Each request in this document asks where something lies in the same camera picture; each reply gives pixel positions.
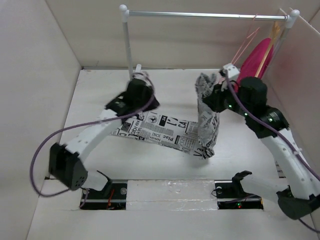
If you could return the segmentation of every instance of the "horizontal metal bar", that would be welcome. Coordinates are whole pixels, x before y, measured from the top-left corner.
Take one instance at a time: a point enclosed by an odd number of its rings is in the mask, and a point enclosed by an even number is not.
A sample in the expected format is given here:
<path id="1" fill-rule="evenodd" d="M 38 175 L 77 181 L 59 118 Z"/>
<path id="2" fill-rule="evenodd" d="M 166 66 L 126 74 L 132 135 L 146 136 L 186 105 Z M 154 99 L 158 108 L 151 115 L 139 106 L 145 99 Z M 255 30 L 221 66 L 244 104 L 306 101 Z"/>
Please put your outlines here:
<path id="1" fill-rule="evenodd" d="M 161 11 L 131 11 L 129 16 L 137 17 L 173 17 L 173 18 L 209 18 L 209 19 L 238 19 L 257 21 L 286 21 L 287 16 L 267 15 L 241 15 L 241 14 L 220 14 L 220 13 L 192 13 L 192 12 L 161 12 Z"/>

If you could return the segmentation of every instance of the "white table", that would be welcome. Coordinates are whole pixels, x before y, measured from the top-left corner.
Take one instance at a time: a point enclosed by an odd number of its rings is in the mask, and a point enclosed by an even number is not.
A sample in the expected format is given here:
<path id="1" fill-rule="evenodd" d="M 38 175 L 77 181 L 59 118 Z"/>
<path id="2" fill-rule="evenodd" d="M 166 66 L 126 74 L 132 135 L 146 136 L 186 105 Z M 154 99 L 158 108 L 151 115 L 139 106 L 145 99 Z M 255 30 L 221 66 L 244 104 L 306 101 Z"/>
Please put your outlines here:
<path id="1" fill-rule="evenodd" d="M 213 70 L 148 72 L 161 104 L 156 112 L 197 121 L 195 80 L 201 72 L 211 74 Z M 126 70 L 82 70 L 65 126 L 94 120 L 127 82 Z M 64 132 L 61 142 L 81 130 Z M 230 111 L 220 115 L 214 151 L 209 160 L 198 160 L 171 148 L 109 136 L 89 155 L 85 166 L 112 179 L 132 180 L 128 183 L 127 210 L 79 210 L 80 191 L 40 198 L 28 240 L 318 239 L 269 201 L 264 201 L 264 211 L 217 210 L 217 202 L 210 196 L 213 179 L 230 179 L 243 170 L 279 179 L 272 155 L 242 117 Z M 63 188 L 57 180 L 47 180 L 43 191 Z M 305 221 L 310 224 L 310 217 Z"/>

